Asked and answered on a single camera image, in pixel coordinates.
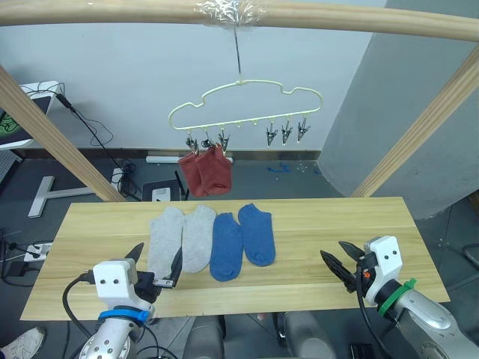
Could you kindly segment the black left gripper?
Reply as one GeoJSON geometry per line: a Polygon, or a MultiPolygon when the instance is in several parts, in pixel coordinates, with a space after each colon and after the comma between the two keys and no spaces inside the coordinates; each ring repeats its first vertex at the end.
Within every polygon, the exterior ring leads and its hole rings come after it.
{"type": "MultiPolygon", "coordinates": [[[[126,256],[125,259],[131,268],[135,268],[143,251],[144,243],[137,244],[126,256]]],[[[138,281],[134,285],[136,295],[153,304],[156,302],[158,296],[163,289],[173,289],[175,281],[178,281],[183,267],[183,249],[180,248],[171,263],[171,273],[164,279],[157,280],[154,273],[138,271],[138,281]]]]}

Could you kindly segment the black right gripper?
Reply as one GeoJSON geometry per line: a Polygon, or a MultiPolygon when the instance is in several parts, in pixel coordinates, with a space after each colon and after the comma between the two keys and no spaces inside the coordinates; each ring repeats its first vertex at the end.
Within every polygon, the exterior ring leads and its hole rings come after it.
{"type": "Polygon", "coordinates": [[[334,255],[320,250],[320,256],[329,270],[341,280],[349,293],[361,289],[361,293],[365,295],[376,279],[377,260],[375,254],[366,254],[361,248],[350,242],[339,241],[339,245],[356,262],[355,275],[346,269],[334,255]]]}

